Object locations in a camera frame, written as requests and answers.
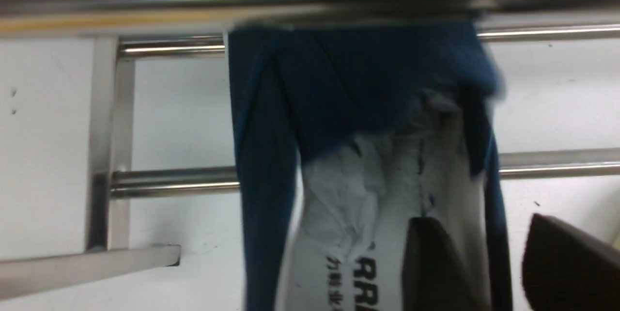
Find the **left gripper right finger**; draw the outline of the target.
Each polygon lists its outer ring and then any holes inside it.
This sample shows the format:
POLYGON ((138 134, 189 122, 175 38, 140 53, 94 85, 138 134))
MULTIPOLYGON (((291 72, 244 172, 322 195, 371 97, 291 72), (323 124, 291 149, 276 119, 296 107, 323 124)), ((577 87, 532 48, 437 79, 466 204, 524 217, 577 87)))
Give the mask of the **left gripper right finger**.
POLYGON ((534 214, 521 284, 534 311, 617 311, 620 252, 559 218, 534 214))

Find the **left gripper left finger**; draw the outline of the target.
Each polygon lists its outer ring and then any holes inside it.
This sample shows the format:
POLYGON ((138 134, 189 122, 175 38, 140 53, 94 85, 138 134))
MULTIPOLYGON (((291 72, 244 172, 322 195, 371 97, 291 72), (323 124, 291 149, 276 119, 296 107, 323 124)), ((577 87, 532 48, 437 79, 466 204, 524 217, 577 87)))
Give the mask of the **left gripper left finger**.
POLYGON ((448 233, 435 218, 411 218, 401 271, 403 311, 483 311, 448 233))

